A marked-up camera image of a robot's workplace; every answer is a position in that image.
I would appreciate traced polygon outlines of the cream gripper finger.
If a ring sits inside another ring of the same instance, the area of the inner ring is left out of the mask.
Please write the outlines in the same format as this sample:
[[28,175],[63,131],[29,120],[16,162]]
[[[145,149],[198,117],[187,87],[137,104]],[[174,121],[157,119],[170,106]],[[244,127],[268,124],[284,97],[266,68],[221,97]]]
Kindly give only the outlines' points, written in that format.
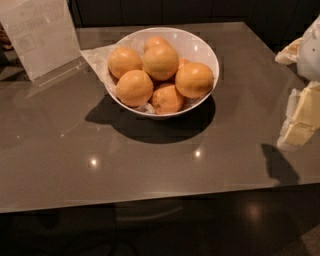
[[296,151],[305,145],[319,128],[320,82],[311,81],[303,90],[291,91],[277,147],[284,151]]
[[280,64],[290,65],[297,62],[298,48],[302,38],[292,41],[283,48],[275,57],[275,61]]

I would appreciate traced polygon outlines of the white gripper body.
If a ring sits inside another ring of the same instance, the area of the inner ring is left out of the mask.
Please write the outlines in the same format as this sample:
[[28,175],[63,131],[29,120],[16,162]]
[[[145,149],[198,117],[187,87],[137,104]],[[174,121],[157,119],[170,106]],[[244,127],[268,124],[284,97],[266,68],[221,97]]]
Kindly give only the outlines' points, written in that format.
[[302,36],[298,47],[297,71],[309,81],[320,81],[320,15]]

